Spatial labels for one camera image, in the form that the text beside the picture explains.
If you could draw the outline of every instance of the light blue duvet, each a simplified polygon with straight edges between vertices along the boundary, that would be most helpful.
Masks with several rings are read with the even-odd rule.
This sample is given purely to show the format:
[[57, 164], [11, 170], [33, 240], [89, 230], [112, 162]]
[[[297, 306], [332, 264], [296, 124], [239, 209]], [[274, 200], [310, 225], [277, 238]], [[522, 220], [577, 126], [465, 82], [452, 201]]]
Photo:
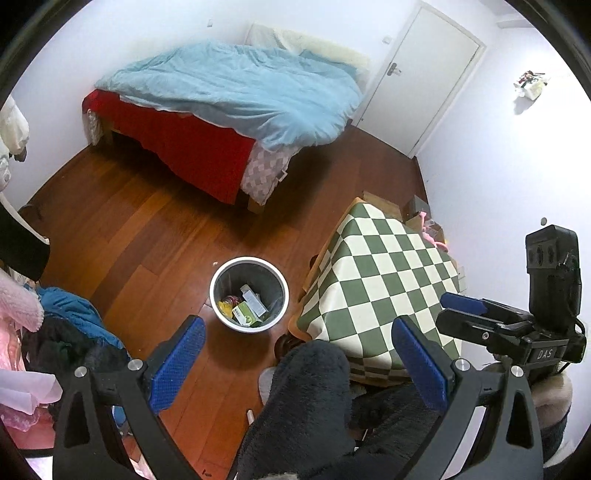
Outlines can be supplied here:
[[132, 63], [96, 88], [136, 105], [192, 113], [276, 151], [327, 144], [343, 132], [361, 92], [336, 65], [280, 48], [205, 42]]

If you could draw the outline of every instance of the door frame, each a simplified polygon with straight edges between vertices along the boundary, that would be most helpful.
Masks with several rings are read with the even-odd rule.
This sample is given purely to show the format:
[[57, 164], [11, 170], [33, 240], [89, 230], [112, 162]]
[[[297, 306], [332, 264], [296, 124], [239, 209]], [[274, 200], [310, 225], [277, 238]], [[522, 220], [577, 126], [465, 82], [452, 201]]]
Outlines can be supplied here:
[[365, 114], [365, 111], [369, 107], [371, 100], [374, 98], [375, 92], [378, 90], [379, 84], [382, 83], [382, 80], [384, 79], [386, 72], [388, 71], [388, 68], [392, 64], [394, 57], [398, 53], [398, 50], [400, 49], [402, 42], [406, 38], [409, 30], [413, 26], [414, 21], [417, 19], [418, 15], [422, 9], [425, 9], [425, 10], [430, 11], [431, 13], [434, 13], [435, 15], [437, 15], [441, 19], [445, 20], [450, 25], [456, 27], [465, 36], [467, 36], [472, 41], [474, 41], [478, 45], [478, 48], [476, 49], [474, 56], [472, 57], [472, 59], [468, 63], [468, 65], [465, 68], [465, 70], [463, 71], [462, 75], [460, 76], [460, 78], [458, 79], [456, 84], [454, 85], [452, 91], [447, 96], [445, 102], [443, 102], [442, 106], [439, 108], [439, 110], [437, 111], [437, 113], [435, 114], [435, 116], [433, 117], [431, 122], [429, 122], [429, 124], [427, 125], [427, 128], [421, 134], [417, 143], [414, 145], [414, 147], [412, 148], [412, 150], [408, 154], [408, 156], [410, 158], [413, 158], [417, 154], [417, 152], [423, 146], [423, 144], [425, 143], [425, 141], [427, 140], [429, 135], [431, 135], [431, 133], [433, 132], [433, 130], [435, 129], [435, 127], [437, 126], [439, 121], [442, 119], [443, 115], [445, 114], [445, 112], [447, 111], [449, 106], [454, 101], [457, 94], [460, 92], [462, 87], [466, 84], [466, 81], [468, 80], [468, 78], [470, 78], [470, 76], [474, 72], [474, 69], [476, 68], [476, 66], [480, 62], [480, 60], [486, 50], [486, 45], [477, 36], [475, 36], [472, 32], [470, 32], [469, 30], [462, 27], [458, 22], [449, 18], [447, 15], [440, 12], [432, 5], [426, 3], [422, 0], [419, 0], [417, 2], [417, 5], [415, 6], [413, 12], [411, 13], [410, 17], [408, 18], [408, 20], [404, 24], [402, 30], [398, 34], [396, 41], [393, 43], [392, 48], [390, 49], [388, 55], [386, 55], [386, 58], [385, 58], [384, 62], [382, 63], [382, 66], [379, 68], [376, 75], [374, 76], [374, 79], [369, 84], [368, 89], [365, 92], [365, 96], [363, 98], [363, 101], [361, 102], [361, 104], [359, 105], [359, 108], [357, 109], [357, 111], [355, 112], [355, 115], [353, 116], [352, 123], [356, 127], [359, 126], [361, 119]]

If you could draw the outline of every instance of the wooden floor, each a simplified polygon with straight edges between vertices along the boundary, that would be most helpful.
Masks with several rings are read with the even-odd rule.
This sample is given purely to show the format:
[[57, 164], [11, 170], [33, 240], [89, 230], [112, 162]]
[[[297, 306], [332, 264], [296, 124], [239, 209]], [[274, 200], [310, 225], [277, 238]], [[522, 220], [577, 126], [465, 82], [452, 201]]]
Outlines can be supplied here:
[[[35, 195], [42, 220], [33, 209], [24, 216], [51, 239], [42, 284], [89, 298], [130, 354], [146, 358], [199, 312], [213, 273], [230, 258], [270, 261], [297, 296], [310, 257], [363, 190], [399, 205], [424, 196], [413, 162], [355, 127], [294, 157], [261, 216], [219, 203], [118, 138], [114, 148], [83, 151]], [[206, 346], [161, 415], [207, 478], [225, 479], [246, 410], [262, 408], [258, 375], [274, 363], [273, 345], [284, 332], [285, 322], [258, 335], [207, 322]]]

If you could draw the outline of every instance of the green and white checkered tablecloth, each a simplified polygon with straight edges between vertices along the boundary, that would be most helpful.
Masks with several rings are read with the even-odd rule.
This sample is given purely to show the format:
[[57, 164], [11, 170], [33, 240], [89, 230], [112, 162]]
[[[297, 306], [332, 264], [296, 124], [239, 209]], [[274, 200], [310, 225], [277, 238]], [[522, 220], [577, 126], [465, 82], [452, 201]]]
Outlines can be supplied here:
[[450, 257], [369, 203], [351, 208], [315, 275], [297, 327], [341, 347], [353, 379], [400, 378], [404, 366], [391, 339], [400, 315], [451, 358], [459, 356], [459, 340], [435, 327], [441, 295], [459, 288]]

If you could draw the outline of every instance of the bed leg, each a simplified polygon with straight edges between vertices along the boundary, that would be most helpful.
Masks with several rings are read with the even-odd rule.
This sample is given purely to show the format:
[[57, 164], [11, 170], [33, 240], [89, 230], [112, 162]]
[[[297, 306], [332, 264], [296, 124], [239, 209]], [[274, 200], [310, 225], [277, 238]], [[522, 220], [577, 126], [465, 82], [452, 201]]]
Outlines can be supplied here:
[[112, 147], [113, 146], [113, 122], [105, 118], [100, 119], [100, 125], [103, 129], [103, 136], [105, 137], [105, 143]]
[[251, 197], [248, 197], [248, 211], [260, 215], [265, 210], [264, 205], [259, 205]]

